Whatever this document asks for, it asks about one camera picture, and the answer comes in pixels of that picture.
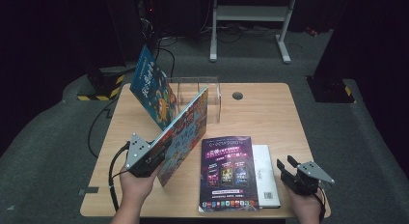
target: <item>black pole base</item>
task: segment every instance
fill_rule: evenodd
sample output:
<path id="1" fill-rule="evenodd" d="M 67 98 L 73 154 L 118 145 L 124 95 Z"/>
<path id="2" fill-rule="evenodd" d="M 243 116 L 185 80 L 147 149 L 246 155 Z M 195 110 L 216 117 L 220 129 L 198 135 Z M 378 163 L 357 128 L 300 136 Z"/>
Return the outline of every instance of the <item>black pole base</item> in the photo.
<path id="1" fill-rule="evenodd" d="M 96 88 L 86 77 L 77 93 L 79 100 L 111 100 L 115 99 L 123 82 L 124 75 L 104 76 L 103 85 Z"/>
<path id="2" fill-rule="evenodd" d="M 342 81 L 330 81 L 326 79 L 307 76 L 308 84 L 316 102 L 353 103 L 351 91 Z"/>

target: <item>white metal stand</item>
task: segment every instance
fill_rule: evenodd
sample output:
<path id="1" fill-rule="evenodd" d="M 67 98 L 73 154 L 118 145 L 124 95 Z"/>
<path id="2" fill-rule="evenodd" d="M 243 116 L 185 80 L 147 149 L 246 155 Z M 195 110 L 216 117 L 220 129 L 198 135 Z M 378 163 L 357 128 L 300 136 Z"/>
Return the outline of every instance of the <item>white metal stand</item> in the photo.
<path id="1" fill-rule="evenodd" d="M 271 6 L 218 6 L 217 0 L 213 3 L 213 22 L 210 43 L 210 62 L 217 61 L 217 20 L 248 20 L 248 21 L 282 21 L 283 28 L 280 35 L 276 35 L 277 44 L 286 64 L 291 62 L 284 37 L 291 19 L 295 0 L 290 0 L 288 7 Z"/>

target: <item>gray carpet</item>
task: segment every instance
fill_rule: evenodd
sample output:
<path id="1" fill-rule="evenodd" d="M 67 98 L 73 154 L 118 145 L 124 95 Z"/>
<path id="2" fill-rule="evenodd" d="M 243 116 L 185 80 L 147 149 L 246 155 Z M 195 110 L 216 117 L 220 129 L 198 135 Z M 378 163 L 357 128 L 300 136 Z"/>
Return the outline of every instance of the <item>gray carpet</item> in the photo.
<path id="1" fill-rule="evenodd" d="M 332 215 L 323 223 L 409 223 L 409 182 L 374 126 L 355 82 L 345 80 L 356 103 L 314 102 L 306 75 L 314 74 L 331 33 L 313 38 L 289 32 L 290 65 L 283 64 L 273 34 L 253 32 L 237 42 L 237 35 L 219 35 L 231 43 L 219 42 L 216 63 L 208 62 L 208 37 L 199 42 L 164 40 L 162 46 L 175 55 L 173 76 L 217 75 L 221 82 L 289 85 L 314 159 L 336 180 L 327 191 Z M 168 75 L 172 61 L 168 52 L 160 51 L 157 62 Z M 127 74 L 124 83 L 131 77 Z M 109 103 L 77 100 L 84 79 L 67 85 L 61 102 L 30 122 L 0 158 L 0 223 L 109 223 L 110 218 L 83 217 L 79 212 L 81 189 L 88 186 L 96 163 L 87 147 L 88 132 Z M 109 108 L 112 114 L 115 103 Z M 104 112 L 95 123 L 95 153 L 109 122 Z"/>

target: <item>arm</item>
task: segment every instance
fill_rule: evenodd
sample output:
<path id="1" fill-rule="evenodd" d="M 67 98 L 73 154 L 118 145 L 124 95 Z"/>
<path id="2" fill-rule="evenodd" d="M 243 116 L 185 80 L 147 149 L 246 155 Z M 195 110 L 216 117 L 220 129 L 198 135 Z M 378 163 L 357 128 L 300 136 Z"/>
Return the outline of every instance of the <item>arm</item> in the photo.
<path id="1" fill-rule="evenodd" d="M 152 191 L 154 179 L 160 168 L 160 166 L 157 167 L 149 178 L 136 178 L 128 172 L 121 174 L 123 198 L 111 224 L 139 224 L 142 205 Z"/>
<path id="2" fill-rule="evenodd" d="M 285 185 L 286 191 L 289 194 L 292 203 L 292 210 L 301 224 L 319 224 L 319 214 L 321 213 L 321 205 L 316 198 L 311 196 L 300 196 L 295 194 L 290 188 Z M 316 193 L 319 199 L 322 199 L 322 194 Z"/>

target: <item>wooden tabletop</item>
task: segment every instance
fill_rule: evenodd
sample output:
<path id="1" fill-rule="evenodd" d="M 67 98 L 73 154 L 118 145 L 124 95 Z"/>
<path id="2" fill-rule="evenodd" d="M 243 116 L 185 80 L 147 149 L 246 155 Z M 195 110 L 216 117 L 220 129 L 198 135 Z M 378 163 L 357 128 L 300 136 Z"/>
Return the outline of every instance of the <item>wooden tabletop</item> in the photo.
<path id="1" fill-rule="evenodd" d="M 221 83 L 220 123 L 207 124 L 204 138 L 228 135 L 248 135 L 253 144 L 269 146 L 274 173 L 282 206 L 279 209 L 264 209 L 256 212 L 200 213 L 200 155 L 201 141 L 183 161 L 169 182 L 162 187 L 156 179 L 153 191 L 145 202 L 142 217 L 233 217 L 233 218 L 288 218 L 294 217 L 289 197 L 280 180 L 277 158 L 288 171 L 295 173 L 286 161 L 290 154 L 304 163 L 313 159 L 304 130 L 287 84 L 284 83 Z M 243 99 L 232 97 L 240 92 Z M 120 99 L 108 128 L 89 187 L 97 193 L 85 195 L 81 213 L 84 216 L 113 216 L 115 209 L 108 188 L 108 171 L 116 152 L 135 132 L 147 141 L 155 139 L 161 129 L 151 119 L 139 101 L 123 85 Z M 125 154 L 120 156 L 114 168 L 120 172 Z M 119 177 L 115 179 L 119 201 L 122 198 Z M 327 207 L 326 216 L 330 215 Z"/>

